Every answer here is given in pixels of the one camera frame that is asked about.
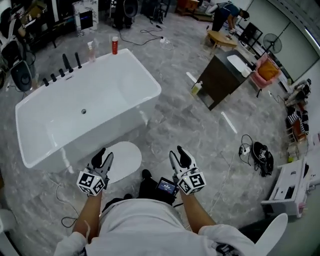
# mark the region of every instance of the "pink chair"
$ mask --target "pink chair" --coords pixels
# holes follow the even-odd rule
[[[265,63],[267,60],[270,60],[274,66],[279,69],[277,67],[277,65],[274,63],[274,61],[272,59],[269,58],[268,54],[265,53],[264,55],[262,55],[262,57],[260,59],[258,59],[258,61],[256,62],[256,68],[255,68],[255,72],[253,72],[250,76],[251,80],[256,84],[256,86],[259,88],[258,94],[256,95],[256,97],[259,97],[259,93],[262,91],[263,88],[266,88],[268,85],[273,84],[277,78],[280,76],[281,71],[279,69],[279,72],[272,77],[270,80],[265,80],[264,78],[262,78],[262,76],[260,76],[258,69],[261,67],[261,65],[263,63]]]

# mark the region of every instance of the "white bathtub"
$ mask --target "white bathtub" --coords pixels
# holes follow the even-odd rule
[[[49,83],[15,106],[24,165],[49,172],[61,171],[146,124],[161,93],[128,49],[87,62]]]

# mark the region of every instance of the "yellow bottle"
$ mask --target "yellow bottle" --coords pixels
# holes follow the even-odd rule
[[[202,81],[196,82],[191,89],[191,94],[193,96],[197,95],[197,93],[200,91],[201,88],[202,88]]]

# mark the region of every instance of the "black cable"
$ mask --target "black cable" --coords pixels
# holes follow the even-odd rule
[[[178,204],[176,204],[173,208],[176,208],[176,207],[178,207],[178,206],[182,206],[184,203],[182,202],[182,203],[178,203]]]
[[[248,144],[248,143],[244,143],[244,136],[248,136],[251,140],[251,145]],[[245,164],[248,164],[249,166],[251,166],[251,164],[249,163],[249,159],[250,159],[250,152],[248,153],[248,159],[247,161],[244,161],[242,158],[241,158],[241,155],[242,155],[242,152],[243,150],[246,149],[246,147],[249,147],[250,148],[250,151],[252,150],[252,147],[253,147],[253,144],[254,144],[254,141],[252,140],[252,138],[248,135],[248,134],[244,134],[242,135],[241,137],[241,145],[239,147],[239,158],[242,162],[244,162]]]
[[[72,224],[71,225],[65,225],[64,224],[64,219],[70,219],[70,220],[74,220],[73,222],[72,222]],[[62,219],[61,219],[61,224],[62,224],[62,226],[64,226],[65,228],[71,228],[75,223],[76,223],[76,221],[77,221],[77,218],[72,218],[72,217],[63,217]]]
[[[17,92],[23,93],[23,91],[22,91],[22,90],[18,90],[15,85],[9,85],[8,87],[9,87],[9,88],[10,88],[10,87],[14,87],[14,89],[15,89]]]
[[[30,67],[30,66],[32,66],[34,63],[35,63],[35,61],[36,61],[36,55],[32,52],[32,51],[27,51],[27,53],[31,53],[33,56],[34,56],[34,60],[33,60],[33,62],[29,65],[28,64],[28,66]]]
[[[155,35],[155,34],[152,34],[151,32],[161,32],[163,31],[163,29],[159,26],[159,25],[156,25],[157,28],[161,29],[161,30],[145,30],[145,29],[141,29],[140,30],[140,33],[148,33],[150,34],[151,36],[155,37],[155,38],[152,38],[148,41],[145,41],[144,43],[135,43],[135,42],[131,42],[131,41],[128,41],[128,40],[124,40],[123,37],[122,37],[122,34],[121,34],[121,31],[120,29],[118,29],[119,31],[119,34],[120,34],[120,38],[122,41],[124,42],[127,42],[127,43],[131,43],[131,44],[134,44],[136,46],[144,46],[146,43],[150,42],[150,41],[153,41],[153,40],[157,40],[159,38],[163,38],[163,36],[160,36],[160,35]]]

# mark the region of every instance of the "ceiling light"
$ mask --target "ceiling light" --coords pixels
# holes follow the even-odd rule
[[[315,43],[315,45],[317,46],[318,50],[320,51],[320,45],[318,44],[317,40],[314,38],[314,36],[310,33],[310,31],[308,29],[305,29],[305,31],[311,37],[312,41]]]

